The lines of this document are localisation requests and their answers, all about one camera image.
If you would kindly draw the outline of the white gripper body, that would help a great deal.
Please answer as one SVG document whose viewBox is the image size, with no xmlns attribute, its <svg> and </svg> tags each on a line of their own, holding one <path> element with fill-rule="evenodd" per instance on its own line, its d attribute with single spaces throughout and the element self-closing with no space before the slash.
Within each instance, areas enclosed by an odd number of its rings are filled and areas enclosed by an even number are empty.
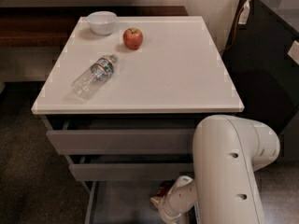
<svg viewBox="0 0 299 224">
<path fill-rule="evenodd" d="M 165 224 L 177 224 L 179 218 L 187 213 L 197 202 L 195 180 L 180 176 L 167 194 L 160 200 L 158 211 Z"/>
</svg>

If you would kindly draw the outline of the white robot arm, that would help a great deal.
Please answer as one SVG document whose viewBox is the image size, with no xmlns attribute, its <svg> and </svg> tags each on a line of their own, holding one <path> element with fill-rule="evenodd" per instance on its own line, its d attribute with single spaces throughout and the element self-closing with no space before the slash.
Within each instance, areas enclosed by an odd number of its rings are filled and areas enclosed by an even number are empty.
<svg viewBox="0 0 299 224">
<path fill-rule="evenodd" d="M 193 136 L 194 177 L 179 177 L 151 201 L 165 224 L 178 224 L 191 208 L 197 224 L 265 224 L 254 172 L 279 152 L 278 136 L 260 121 L 209 116 Z"/>
</svg>

